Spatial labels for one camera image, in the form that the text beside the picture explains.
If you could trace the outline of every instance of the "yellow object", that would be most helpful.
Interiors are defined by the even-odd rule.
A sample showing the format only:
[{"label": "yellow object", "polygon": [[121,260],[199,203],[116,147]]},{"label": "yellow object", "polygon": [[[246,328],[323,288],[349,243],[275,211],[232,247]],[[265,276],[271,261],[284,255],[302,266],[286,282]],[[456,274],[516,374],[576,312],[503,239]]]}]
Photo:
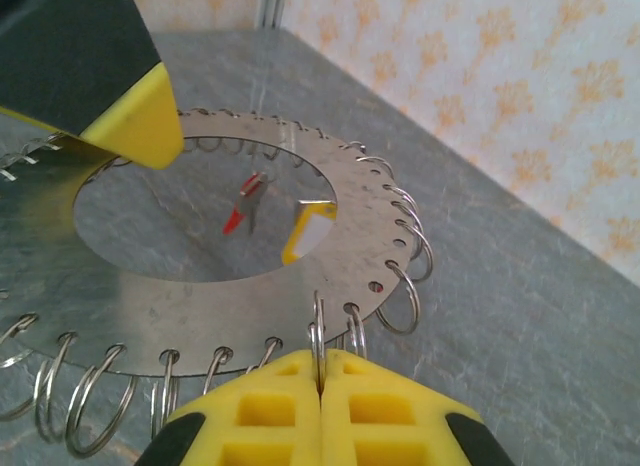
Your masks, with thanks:
[{"label": "yellow object", "polygon": [[336,220],[338,208],[334,203],[310,203],[296,219],[293,232],[282,250],[282,263],[286,266],[315,248],[329,233]]},{"label": "yellow object", "polygon": [[315,364],[310,351],[291,353],[178,409],[136,464],[512,464],[467,406],[341,350],[327,351],[319,397]]},{"label": "yellow object", "polygon": [[291,353],[223,384],[175,411],[169,421],[192,412],[204,413],[206,421],[180,466],[322,464],[320,398],[310,351]]},{"label": "yellow object", "polygon": [[472,409],[345,351],[327,351],[324,466],[470,466],[445,416]]},{"label": "yellow object", "polygon": [[183,150],[184,140],[164,64],[153,67],[80,137],[136,163],[167,167]]}]

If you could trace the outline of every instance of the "metal ring disc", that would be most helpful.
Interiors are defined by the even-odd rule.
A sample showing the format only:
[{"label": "metal ring disc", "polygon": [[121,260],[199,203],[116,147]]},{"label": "metal ring disc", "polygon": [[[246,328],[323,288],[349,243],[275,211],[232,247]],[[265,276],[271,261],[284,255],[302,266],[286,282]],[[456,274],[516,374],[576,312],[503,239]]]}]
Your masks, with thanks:
[{"label": "metal ring disc", "polygon": [[[92,173],[114,156],[71,138],[40,149],[37,164],[11,167],[16,181],[0,181],[0,286],[9,297],[0,302],[2,317],[25,313],[39,319],[18,336],[27,347],[55,356],[57,339],[74,331],[78,339],[67,361],[99,364],[114,344],[126,354],[112,370],[161,376],[166,349],[180,352],[175,374],[205,374],[216,348],[233,349],[226,370],[257,363],[265,340],[280,338],[285,354],[308,348],[313,321],[313,292],[325,300],[326,337],[346,331],[343,305],[355,303],[363,317],[378,308],[398,284],[385,261],[406,269],[411,235],[395,224],[402,217],[391,205],[397,197],[383,188],[393,184],[357,162],[354,149],[299,123],[253,114],[183,113],[186,138],[246,139],[288,150],[315,166],[333,188],[337,220],[322,243],[286,267],[250,278],[187,283],[149,278],[102,259],[78,236],[75,197]],[[370,281],[384,286],[371,291]]]}]

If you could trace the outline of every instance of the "small hole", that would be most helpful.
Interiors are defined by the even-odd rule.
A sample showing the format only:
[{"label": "small hole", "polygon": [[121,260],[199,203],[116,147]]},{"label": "small hole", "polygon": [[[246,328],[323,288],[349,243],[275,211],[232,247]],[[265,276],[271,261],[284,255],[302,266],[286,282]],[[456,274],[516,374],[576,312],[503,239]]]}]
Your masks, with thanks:
[{"label": "small hole", "polygon": [[265,348],[268,348],[273,343],[276,343],[276,349],[282,349],[282,340],[280,338],[276,338],[275,336],[267,338],[267,340],[264,342],[264,346]]},{"label": "small hole", "polygon": [[374,293],[381,293],[384,291],[384,286],[377,281],[369,281],[369,290]]},{"label": "small hole", "polygon": [[220,346],[219,348],[216,348],[216,350],[213,352],[214,356],[216,354],[222,354],[222,357],[220,358],[220,362],[222,364],[227,364],[229,361],[231,361],[231,358],[233,358],[233,349],[228,348],[227,346]]},{"label": "small hole", "polygon": [[299,364],[290,364],[276,373],[276,376],[295,376],[300,371]]},{"label": "small hole", "polygon": [[360,308],[358,307],[358,305],[356,303],[345,303],[345,305],[342,307],[342,309],[347,314],[351,314],[352,311],[360,312]]},{"label": "small hole", "polygon": [[420,443],[356,441],[356,466],[424,466],[426,453]]},{"label": "small hole", "polygon": [[238,405],[238,426],[295,426],[293,396],[273,393],[246,394]]},{"label": "small hole", "polygon": [[251,444],[234,441],[222,447],[222,458],[216,466],[290,466],[293,444]]},{"label": "small hole", "polygon": [[351,422],[355,424],[415,424],[411,403],[385,393],[356,394],[349,398]]},{"label": "small hole", "polygon": [[68,331],[66,333],[62,333],[60,336],[58,336],[58,344],[61,345],[69,337],[71,337],[71,341],[69,342],[69,345],[72,345],[73,343],[76,342],[76,339],[78,339],[78,334],[73,332],[73,331]]},{"label": "small hole", "polygon": [[124,356],[127,354],[127,347],[120,343],[109,346],[104,354],[105,356],[109,356],[110,354],[115,353],[116,350],[118,351],[118,356]]},{"label": "small hole", "polygon": [[167,362],[169,361],[169,355],[171,355],[171,357],[173,358],[173,364],[176,364],[178,361],[180,361],[179,351],[176,351],[175,349],[165,349],[162,353],[160,353],[160,356],[158,357],[158,361],[160,361],[160,364],[166,366]]}]

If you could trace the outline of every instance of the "metal key ring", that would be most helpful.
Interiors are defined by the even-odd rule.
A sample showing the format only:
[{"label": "metal key ring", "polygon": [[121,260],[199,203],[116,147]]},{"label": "metal key ring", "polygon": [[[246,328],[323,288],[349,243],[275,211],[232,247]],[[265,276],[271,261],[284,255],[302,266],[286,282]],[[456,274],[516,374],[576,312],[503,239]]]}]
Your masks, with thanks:
[{"label": "metal key ring", "polygon": [[204,151],[205,153],[213,153],[214,151],[217,151],[218,148],[220,147],[220,139],[218,139],[218,141],[215,141],[214,144],[215,146],[211,147],[211,146],[204,146],[203,143],[201,142],[202,139],[215,139],[215,138],[195,138],[195,144],[196,144],[196,148]]},{"label": "metal key ring", "polygon": [[324,299],[318,291],[313,293],[313,314],[315,320],[309,325],[311,336],[311,356],[315,363],[314,376],[320,390],[327,375],[326,350],[324,344]]},{"label": "metal key ring", "polygon": [[162,386],[162,404],[160,405],[160,418],[158,420],[158,383],[153,385],[151,390],[151,438],[155,438],[156,434],[164,424],[167,418],[173,412],[178,396],[177,378],[173,377],[173,365],[180,359],[180,353],[173,349],[167,351],[167,364],[164,368],[164,381]]},{"label": "metal key ring", "polygon": [[418,324],[420,323],[420,297],[418,296],[418,291],[416,291],[416,287],[413,284],[413,281],[407,275],[407,273],[405,273],[404,271],[402,271],[402,269],[400,269],[400,267],[398,266],[398,263],[396,263],[395,261],[388,260],[388,261],[385,261],[385,265],[387,266],[387,268],[391,269],[394,273],[396,273],[396,275],[400,279],[404,279],[404,281],[407,283],[407,292],[409,293],[409,300],[411,301],[411,311],[412,311],[413,318],[411,319],[411,323],[409,324],[409,326],[407,326],[405,329],[399,329],[393,326],[389,322],[386,315],[382,311],[383,306],[380,306],[376,310],[376,316],[378,316],[378,319],[387,330],[391,331],[392,333],[399,334],[401,336],[406,336],[408,334],[413,333],[418,327]]},{"label": "metal key ring", "polygon": [[[53,405],[53,385],[56,378],[58,377],[58,373],[60,372],[60,367],[64,362],[64,358],[67,356],[69,347],[71,346],[71,343],[75,338],[75,333],[65,333],[64,335],[62,335],[60,337],[60,341],[62,343],[60,345],[60,351],[53,360],[51,367],[49,368],[49,360],[45,359],[42,364],[40,364],[40,369],[38,370],[38,374],[36,375],[36,381],[33,387],[33,402],[35,404],[36,428],[38,429],[38,432],[40,433],[42,438],[48,443],[59,441],[64,435],[64,429],[56,431],[53,426],[53,417],[51,415]],[[40,403],[41,401],[43,401],[43,389],[45,393],[44,419],[42,417],[40,408]]]},{"label": "metal key ring", "polygon": [[277,349],[282,349],[282,340],[280,338],[272,337],[272,338],[267,339],[267,341],[265,342],[265,345],[267,347],[267,350],[262,355],[262,358],[260,359],[260,362],[258,364],[254,364],[252,366],[249,366],[244,374],[249,374],[254,369],[260,369],[265,364],[267,364],[269,362],[269,360],[271,359],[271,356],[273,356],[273,353],[275,352],[276,348]]},{"label": "metal key ring", "polygon": [[413,199],[411,195],[407,193],[404,189],[400,189],[397,186],[392,186],[391,184],[384,184],[382,187],[387,191],[392,191],[396,193],[398,196],[402,197],[402,199],[404,199],[407,203],[411,205],[413,212],[418,214],[419,212],[418,203],[416,203],[416,200]]},{"label": "metal key ring", "polygon": [[431,273],[433,273],[433,263],[434,263],[433,249],[431,249],[431,245],[429,244],[429,241],[427,241],[427,238],[424,237],[424,234],[422,233],[422,231],[418,230],[418,228],[416,228],[415,226],[411,226],[410,224],[407,224],[406,221],[402,219],[398,219],[396,220],[396,224],[398,226],[402,226],[408,232],[416,236],[420,241],[420,243],[422,244],[422,251],[425,252],[425,255],[427,257],[427,269],[422,276],[420,276],[419,278],[411,278],[411,281],[413,281],[414,283],[421,283],[423,281],[426,281],[431,276]]},{"label": "metal key ring", "polygon": [[230,148],[229,145],[226,143],[226,141],[223,138],[220,138],[218,143],[220,145],[222,145],[223,149],[227,153],[229,153],[231,156],[236,156],[236,155],[240,154],[240,152],[242,151],[242,148],[244,147],[244,139],[239,139],[238,140],[238,148],[237,149]]},{"label": "metal key ring", "polygon": [[389,175],[389,177],[391,179],[393,179],[394,181],[396,179],[394,174],[393,174],[393,168],[391,167],[389,162],[384,158],[381,158],[379,156],[364,156],[362,158],[357,158],[356,161],[359,162],[359,163],[361,163],[361,162],[369,162],[369,163],[379,164],[380,166],[382,166],[384,169],[387,170],[387,174]]},{"label": "metal key ring", "polygon": [[67,445],[67,450],[76,458],[88,458],[89,456],[94,455],[102,448],[104,448],[104,446],[116,433],[120,422],[129,409],[131,399],[133,398],[133,394],[135,393],[136,387],[138,385],[137,376],[131,376],[131,378],[129,379],[127,389],[125,389],[124,394],[122,395],[122,399],[120,399],[118,409],[111,418],[109,424],[90,444],[88,444],[87,446],[83,446],[80,444],[80,439],[78,438],[78,430],[80,429],[82,416],[84,415],[87,401],[91,396],[93,388],[95,387],[102,374],[111,367],[118,355],[124,350],[125,347],[122,345],[111,348],[111,351],[107,353],[107,357],[100,365],[100,367],[98,367],[97,369],[95,366],[89,368],[78,383],[78,386],[76,386],[75,390],[73,391],[73,396],[71,397],[71,403],[69,404],[69,411],[67,414],[65,442]]},{"label": "metal key ring", "polygon": [[355,354],[361,358],[367,359],[367,336],[364,331],[364,322],[360,317],[360,308],[355,304],[347,304],[345,311],[349,314],[347,325],[349,326],[349,332],[351,333],[351,344]]},{"label": "metal key ring", "polygon": [[207,371],[207,377],[204,380],[204,388],[202,389],[203,395],[207,394],[211,389],[211,381],[213,380],[213,376],[218,372],[218,368],[221,365],[227,364],[231,358],[233,358],[233,350],[231,348],[221,346],[215,350],[213,353],[213,359],[211,360],[211,364]]},{"label": "metal key ring", "polygon": [[340,149],[351,149],[351,148],[358,148],[358,150],[362,153],[362,154],[367,154],[367,147],[362,144],[360,141],[350,141],[346,144],[341,144],[340,146],[338,146]]},{"label": "metal key ring", "polygon": [[[4,289],[0,289],[0,301],[8,297],[9,297],[8,293]],[[31,325],[33,321],[35,321],[35,319],[31,319],[30,317],[19,319],[16,322],[16,324],[14,324],[11,328],[5,331],[2,337],[0,337],[0,345],[2,345],[8,338],[12,338],[13,336],[16,335],[16,333],[24,330],[26,327]],[[7,358],[2,362],[0,362],[0,369],[10,368],[14,364],[18,364],[20,361],[28,358],[31,355],[31,353],[33,353],[33,349],[23,349],[19,353],[16,353],[10,358]]]},{"label": "metal key ring", "polygon": [[[410,216],[411,219],[413,219],[413,225],[424,236],[424,229],[422,227],[422,221],[420,221],[420,218],[418,218],[418,215],[413,211],[412,208],[407,207],[405,204],[403,204],[400,201],[391,201],[391,205],[396,207],[396,208],[398,208],[400,211],[402,211],[407,216]],[[422,244],[422,241],[417,241],[416,246],[415,246],[415,251],[413,251],[413,253],[411,253],[411,261],[413,261],[418,256],[420,256],[420,253],[422,252],[422,248],[423,247],[424,247],[424,245]]]},{"label": "metal key ring", "polygon": [[[24,331],[29,326],[31,326],[31,324],[33,324],[37,319],[38,317],[35,314],[27,314],[25,316],[22,316],[11,327],[9,327],[2,336],[0,336],[0,346],[7,340],[7,338],[12,338],[13,336],[16,335],[16,333],[20,331]],[[18,355],[15,355],[12,358],[5,360],[5,362],[15,358],[16,356]],[[20,416],[25,414],[27,411],[29,411],[33,406],[33,404],[34,404],[33,394],[30,394],[28,399],[24,400],[15,408],[7,411],[6,413],[0,413],[0,421],[3,421],[3,422],[12,421],[16,418],[19,418]]]}]

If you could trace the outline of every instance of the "wallpaper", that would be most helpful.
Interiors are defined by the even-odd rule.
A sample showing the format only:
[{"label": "wallpaper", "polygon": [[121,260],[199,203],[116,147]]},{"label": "wallpaper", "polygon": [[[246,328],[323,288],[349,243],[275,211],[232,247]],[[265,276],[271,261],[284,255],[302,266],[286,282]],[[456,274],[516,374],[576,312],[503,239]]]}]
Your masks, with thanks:
[{"label": "wallpaper", "polygon": [[286,0],[283,25],[640,284],[640,0]]},{"label": "wallpaper", "polygon": [[135,0],[151,31],[253,28],[259,0]]}]

